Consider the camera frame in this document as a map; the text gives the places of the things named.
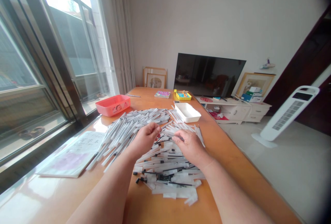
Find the television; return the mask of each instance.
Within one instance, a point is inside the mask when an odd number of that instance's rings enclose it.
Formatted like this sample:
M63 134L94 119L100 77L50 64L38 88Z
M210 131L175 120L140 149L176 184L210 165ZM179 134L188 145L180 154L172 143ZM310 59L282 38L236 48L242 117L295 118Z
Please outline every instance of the television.
M230 97L246 61L179 53L174 89Z

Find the forearm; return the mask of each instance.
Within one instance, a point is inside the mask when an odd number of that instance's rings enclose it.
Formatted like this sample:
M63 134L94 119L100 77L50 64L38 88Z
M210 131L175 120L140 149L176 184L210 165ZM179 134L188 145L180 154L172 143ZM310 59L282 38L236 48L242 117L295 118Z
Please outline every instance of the forearm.
M76 209L67 223L122 223L137 158L124 151Z
M272 223L216 160L209 161L201 170L208 181L224 224Z

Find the white pen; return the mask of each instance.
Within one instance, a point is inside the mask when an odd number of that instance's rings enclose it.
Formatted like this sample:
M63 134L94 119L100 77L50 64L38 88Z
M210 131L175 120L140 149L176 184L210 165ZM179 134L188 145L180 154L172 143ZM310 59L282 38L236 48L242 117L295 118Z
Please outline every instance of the white pen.
M140 96L136 96L136 95L129 95L129 94L128 94L128 96L140 97Z

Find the notebook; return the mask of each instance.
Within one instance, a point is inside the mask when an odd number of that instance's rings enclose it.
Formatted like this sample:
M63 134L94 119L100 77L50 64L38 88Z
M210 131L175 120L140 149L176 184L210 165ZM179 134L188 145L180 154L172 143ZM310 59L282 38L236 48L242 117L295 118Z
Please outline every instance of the notebook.
M155 97L169 98L169 97L170 97L170 92L167 92L167 91L158 91L158 92L155 94Z
M78 178L95 156L104 133L87 131L54 156L37 174L50 177Z

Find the window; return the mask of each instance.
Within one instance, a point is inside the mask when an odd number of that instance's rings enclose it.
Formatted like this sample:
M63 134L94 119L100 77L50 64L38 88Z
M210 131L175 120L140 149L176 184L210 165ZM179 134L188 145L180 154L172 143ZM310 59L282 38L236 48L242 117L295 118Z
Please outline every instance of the window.
M18 43L0 17L0 161L66 122Z
M95 102L110 96L101 50L96 35L90 0L46 0L59 38L64 59L86 114Z
M87 126L95 102L114 94L96 2L0 0L0 165Z

